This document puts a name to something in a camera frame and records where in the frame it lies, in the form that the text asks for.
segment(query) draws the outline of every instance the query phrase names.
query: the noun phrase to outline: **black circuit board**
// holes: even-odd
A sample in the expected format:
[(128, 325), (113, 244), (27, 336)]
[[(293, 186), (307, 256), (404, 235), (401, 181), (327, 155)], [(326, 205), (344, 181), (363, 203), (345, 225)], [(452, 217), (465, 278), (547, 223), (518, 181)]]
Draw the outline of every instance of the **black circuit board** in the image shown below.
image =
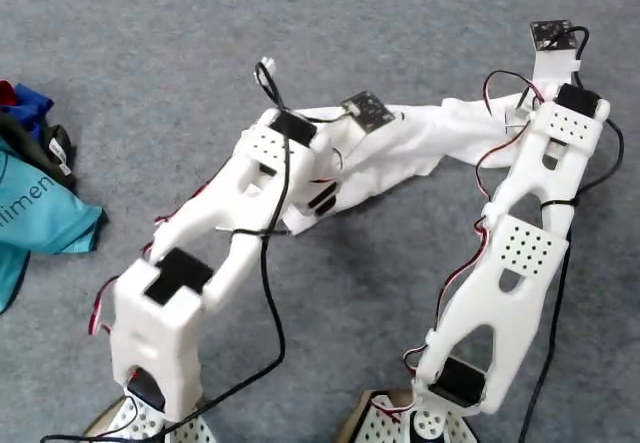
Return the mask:
[(549, 45), (551, 39), (571, 28), (569, 20), (534, 21), (531, 23), (531, 35), (537, 51), (571, 50), (578, 47), (578, 42), (573, 33), (561, 36), (556, 42)]
[(395, 119), (393, 113), (384, 106), (384, 103), (369, 91), (363, 91), (343, 101), (342, 107), (351, 113), (352, 118), (367, 133), (371, 133)]

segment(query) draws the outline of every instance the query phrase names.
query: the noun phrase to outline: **teal fabric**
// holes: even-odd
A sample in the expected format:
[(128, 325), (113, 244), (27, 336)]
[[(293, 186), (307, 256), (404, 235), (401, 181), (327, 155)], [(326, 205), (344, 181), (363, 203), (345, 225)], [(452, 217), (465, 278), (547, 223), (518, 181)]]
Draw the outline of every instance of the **teal fabric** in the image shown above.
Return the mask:
[(101, 215), (0, 138), (0, 313), (15, 296), (29, 251), (91, 251)]

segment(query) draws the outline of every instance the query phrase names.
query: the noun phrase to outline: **red fabric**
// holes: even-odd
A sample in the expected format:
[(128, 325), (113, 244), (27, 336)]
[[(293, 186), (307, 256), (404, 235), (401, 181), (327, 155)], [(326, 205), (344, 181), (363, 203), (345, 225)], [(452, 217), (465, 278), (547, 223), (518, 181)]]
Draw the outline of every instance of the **red fabric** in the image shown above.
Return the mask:
[(0, 105), (15, 106), (18, 97), (13, 91), (13, 86), (7, 80), (0, 80)]

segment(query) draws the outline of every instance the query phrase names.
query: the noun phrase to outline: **gray carpet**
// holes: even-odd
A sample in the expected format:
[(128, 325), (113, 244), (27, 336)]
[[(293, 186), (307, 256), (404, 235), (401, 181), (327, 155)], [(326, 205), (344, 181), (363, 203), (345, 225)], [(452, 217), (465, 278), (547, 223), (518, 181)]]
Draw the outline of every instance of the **gray carpet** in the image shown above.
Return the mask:
[[(627, 158), (578, 210), (557, 356), (529, 441), (638, 441), (640, 0), (0, 0), (0, 12), (1, 76), (56, 101), (51, 123), (79, 147), (79, 194), (111, 218), (94, 254), (34, 255), (0, 317), (0, 441), (81, 431), (119, 395), (106, 338), (85, 334), (95, 291), (137, 257), (153, 217), (210, 176), (267, 107), (251, 77), (257, 58), (277, 60), (294, 107), (365, 88), (403, 104), (477, 99), (490, 69), (531, 70), (529, 21), (564, 17), (592, 30), (583, 81), (612, 102)], [(614, 154), (607, 131), (587, 177)], [(211, 412), (221, 441), (327, 442), (361, 391), (408, 386), (400, 352), (422, 341), (439, 285), (474, 250), (482, 204), (471, 168), (446, 160), (428, 178), (273, 241), (287, 358)], [(227, 238), (188, 249), (215, 266)], [(551, 303), (500, 411), (472, 419), (485, 442), (517, 437)], [(264, 365), (276, 343), (254, 272), (207, 319), (207, 395)]]

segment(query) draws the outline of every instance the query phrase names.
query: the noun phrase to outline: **white cloth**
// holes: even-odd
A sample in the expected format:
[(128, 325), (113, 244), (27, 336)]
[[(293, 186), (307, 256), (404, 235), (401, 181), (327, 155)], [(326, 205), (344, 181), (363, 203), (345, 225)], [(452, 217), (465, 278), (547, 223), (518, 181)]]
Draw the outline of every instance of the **white cloth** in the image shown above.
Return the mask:
[[(505, 115), (510, 115), (520, 95), (491, 101), (493, 117), (483, 101), (443, 100), (442, 106), (389, 105), (396, 119), (368, 134), (345, 157), (339, 179), (342, 182), (335, 206), (323, 218), (352, 208), (412, 176), (427, 176), (442, 157), (450, 156), (470, 165), (487, 151), (513, 138), (519, 128), (505, 131)], [(322, 119), (338, 117), (342, 108), (312, 108), (299, 113)], [(339, 123), (320, 123), (320, 131), (339, 130)], [(511, 165), (517, 144), (491, 155), (483, 167)], [(311, 228), (318, 221), (290, 207), (283, 221), (293, 234)]]

